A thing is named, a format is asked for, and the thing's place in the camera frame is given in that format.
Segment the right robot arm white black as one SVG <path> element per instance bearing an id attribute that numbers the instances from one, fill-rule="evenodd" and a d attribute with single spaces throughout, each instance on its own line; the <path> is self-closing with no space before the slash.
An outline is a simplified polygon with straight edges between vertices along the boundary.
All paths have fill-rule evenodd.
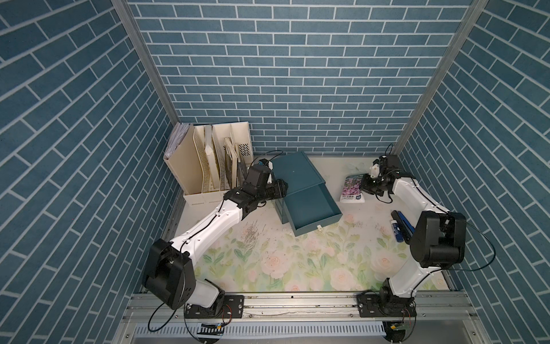
<path id="1" fill-rule="evenodd" d="M 463 261 L 465 216 L 440 205 L 410 176 L 373 178 L 365 174 L 361 189 L 374 196 L 381 196 L 385 191 L 394 194 L 405 202 L 417 223 L 402 231 L 411 258 L 398 273 L 383 282 L 378 292 L 365 291 L 357 295 L 360 317 L 415 317 L 418 288 L 433 273 Z"/>

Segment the aluminium mounting rail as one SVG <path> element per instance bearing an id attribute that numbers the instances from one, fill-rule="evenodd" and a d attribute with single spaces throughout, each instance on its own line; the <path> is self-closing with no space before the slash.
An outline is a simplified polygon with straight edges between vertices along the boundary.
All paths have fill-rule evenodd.
<path id="1" fill-rule="evenodd" d="M 428 290 L 415 297 L 416 314 L 400 310 L 391 316 L 358 301 L 357 292 L 238 292 L 226 295 L 232 320 L 470 320 L 477 314 L 465 292 Z"/>

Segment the white file organizer rack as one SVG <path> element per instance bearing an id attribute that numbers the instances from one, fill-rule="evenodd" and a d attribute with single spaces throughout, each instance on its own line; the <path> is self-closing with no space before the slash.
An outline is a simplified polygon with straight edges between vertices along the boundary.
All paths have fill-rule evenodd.
<path id="1" fill-rule="evenodd" d="M 193 128 L 193 144 L 199 160 L 197 191 L 185 191 L 191 206 L 220 202 L 223 194 L 239 186 L 254 158 L 250 125 L 222 123 Z"/>

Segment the beige folder with papers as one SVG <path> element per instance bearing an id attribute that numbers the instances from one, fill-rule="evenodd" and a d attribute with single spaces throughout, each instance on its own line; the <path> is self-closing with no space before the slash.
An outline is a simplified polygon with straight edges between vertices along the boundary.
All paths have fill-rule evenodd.
<path id="1" fill-rule="evenodd" d="M 176 123 L 163 156 L 164 162 L 185 194 L 199 194 L 203 185 L 203 174 L 193 133 L 193 124 Z"/>

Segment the purple flower seed bag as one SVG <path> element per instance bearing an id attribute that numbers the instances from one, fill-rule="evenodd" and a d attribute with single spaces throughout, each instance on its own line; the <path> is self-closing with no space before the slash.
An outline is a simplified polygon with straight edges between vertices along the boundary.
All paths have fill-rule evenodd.
<path id="1" fill-rule="evenodd" d="M 363 174 L 350 175 L 345 178 L 339 201 L 344 204 L 361 204 L 365 202 L 361 182 Z"/>

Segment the teal drawer cabinet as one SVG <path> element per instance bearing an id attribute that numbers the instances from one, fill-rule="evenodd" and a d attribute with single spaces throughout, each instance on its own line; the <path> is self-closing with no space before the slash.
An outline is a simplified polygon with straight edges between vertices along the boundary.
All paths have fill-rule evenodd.
<path id="1" fill-rule="evenodd" d="M 288 183 L 287 196 L 305 189 L 325 185 L 311 160 L 303 152 L 292 153 L 273 160 L 273 173 L 275 179 L 283 179 Z M 284 211 L 284 198 L 274 201 L 276 212 L 282 224 L 289 223 Z"/>

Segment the blue black tool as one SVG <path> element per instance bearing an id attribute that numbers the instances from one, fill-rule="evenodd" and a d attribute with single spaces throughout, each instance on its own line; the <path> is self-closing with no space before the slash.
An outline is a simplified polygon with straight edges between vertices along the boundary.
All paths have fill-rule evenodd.
<path id="1" fill-rule="evenodd" d="M 399 232 L 402 240 L 409 245 L 415 233 L 415 227 L 401 211 L 393 210 L 391 216 L 395 233 Z"/>

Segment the teal top drawer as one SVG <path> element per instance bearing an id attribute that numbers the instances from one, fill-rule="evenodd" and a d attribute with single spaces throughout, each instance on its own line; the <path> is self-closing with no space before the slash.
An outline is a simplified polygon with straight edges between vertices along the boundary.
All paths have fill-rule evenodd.
<path id="1" fill-rule="evenodd" d="M 324 184 L 284 198 L 284 211 L 296 237 L 337 224 L 342 212 Z"/>

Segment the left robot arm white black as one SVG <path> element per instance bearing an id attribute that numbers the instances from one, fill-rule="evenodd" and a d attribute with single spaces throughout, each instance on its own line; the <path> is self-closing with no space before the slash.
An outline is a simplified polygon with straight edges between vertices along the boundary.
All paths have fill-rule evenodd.
<path id="1" fill-rule="evenodd" d="M 266 201 L 286 196 L 288 184 L 276 179 L 262 186 L 247 185 L 223 195 L 214 210 L 191 229 L 168 241 L 153 243 L 143 270 L 142 285 L 172 310 L 198 306 L 208 317 L 219 315 L 225 291 L 196 279 L 196 262 L 227 230 Z"/>

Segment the white book in rack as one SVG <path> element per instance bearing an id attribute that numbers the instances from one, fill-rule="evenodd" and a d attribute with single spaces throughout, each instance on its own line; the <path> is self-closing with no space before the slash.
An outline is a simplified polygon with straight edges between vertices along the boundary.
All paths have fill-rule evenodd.
<path id="1" fill-rule="evenodd" d="M 213 190 L 219 190 L 221 187 L 219 168 L 216 158 L 216 149 L 213 144 L 213 127 L 210 125 L 205 126 L 205 153 L 207 162 L 209 165 L 209 174 L 213 186 Z"/>

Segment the floral table mat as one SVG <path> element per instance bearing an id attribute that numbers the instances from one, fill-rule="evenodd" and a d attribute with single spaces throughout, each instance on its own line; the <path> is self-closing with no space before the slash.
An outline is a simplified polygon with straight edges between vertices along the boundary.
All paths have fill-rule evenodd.
<path id="1" fill-rule="evenodd" d="M 338 223 L 295 236 L 268 203 L 210 246 L 196 277 L 228 292 L 378 290 L 411 258 L 390 224 L 392 211 L 410 211 L 372 196 L 339 209 Z"/>

